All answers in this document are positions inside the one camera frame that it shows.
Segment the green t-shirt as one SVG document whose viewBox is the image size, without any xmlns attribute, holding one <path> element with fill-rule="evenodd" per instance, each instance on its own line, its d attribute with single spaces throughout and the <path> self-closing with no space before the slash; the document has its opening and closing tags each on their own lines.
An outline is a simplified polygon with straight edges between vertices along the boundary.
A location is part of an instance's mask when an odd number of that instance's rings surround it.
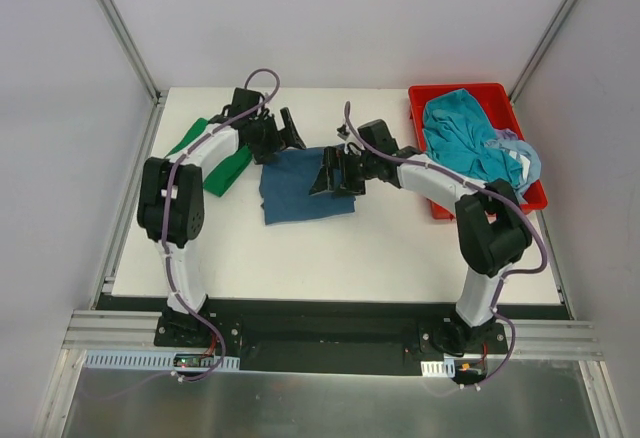
<svg viewBox="0 0 640 438">
<path fill-rule="evenodd" d="M 171 155 L 186 148 L 205 130 L 207 125 L 208 121 L 205 118 L 198 118 L 168 154 Z M 217 197 L 222 197 L 243 173 L 251 160 L 252 155 L 248 147 L 239 148 L 204 177 L 203 190 Z"/>
</svg>

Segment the dark blue t-shirt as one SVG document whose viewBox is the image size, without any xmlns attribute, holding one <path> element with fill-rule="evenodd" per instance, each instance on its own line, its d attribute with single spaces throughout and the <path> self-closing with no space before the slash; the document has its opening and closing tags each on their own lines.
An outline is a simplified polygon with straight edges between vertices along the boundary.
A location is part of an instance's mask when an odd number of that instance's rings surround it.
<svg viewBox="0 0 640 438">
<path fill-rule="evenodd" d="M 259 192 L 269 225 L 331 218 L 355 212 L 354 197 L 310 195 L 323 160 L 323 148 L 285 150 L 262 168 Z"/>
</svg>

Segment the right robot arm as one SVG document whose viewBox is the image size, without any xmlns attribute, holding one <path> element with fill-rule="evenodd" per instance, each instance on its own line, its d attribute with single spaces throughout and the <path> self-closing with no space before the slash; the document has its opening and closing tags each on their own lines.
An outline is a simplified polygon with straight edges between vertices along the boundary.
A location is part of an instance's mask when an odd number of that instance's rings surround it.
<svg viewBox="0 0 640 438">
<path fill-rule="evenodd" d="M 512 187 L 501 179 L 484 183 L 465 178 L 414 147 L 399 147 L 383 120 L 355 133 L 348 125 L 337 132 L 344 142 L 324 148 L 309 193 L 362 196 L 367 181 L 377 179 L 446 209 L 455 219 L 468 269 L 452 316 L 431 331 L 429 343 L 455 357 L 473 352 L 496 321 L 505 273 L 533 241 Z"/>
</svg>

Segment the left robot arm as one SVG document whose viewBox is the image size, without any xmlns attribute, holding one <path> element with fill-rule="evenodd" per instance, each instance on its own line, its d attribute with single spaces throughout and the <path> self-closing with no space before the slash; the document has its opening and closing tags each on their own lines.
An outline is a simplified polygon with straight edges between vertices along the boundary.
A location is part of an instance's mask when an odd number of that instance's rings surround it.
<svg viewBox="0 0 640 438">
<path fill-rule="evenodd" d="M 137 223 L 159 252 L 168 284 L 168 308 L 184 314 L 176 333 L 188 346 L 204 345 L 210 321 L 199 313 L 207 301 L 195 241 L 205 221 L 204 181 L 224 160 L 245 149 L 265 164 L 288 149 L 306 148 L 291 112 L 282 124 L 267 107 L 271 97 L 247 88 L 234 90 L 231 103 L 207 120 L 192 138 L 164 157 L 144 163 Z"/>
</svg>

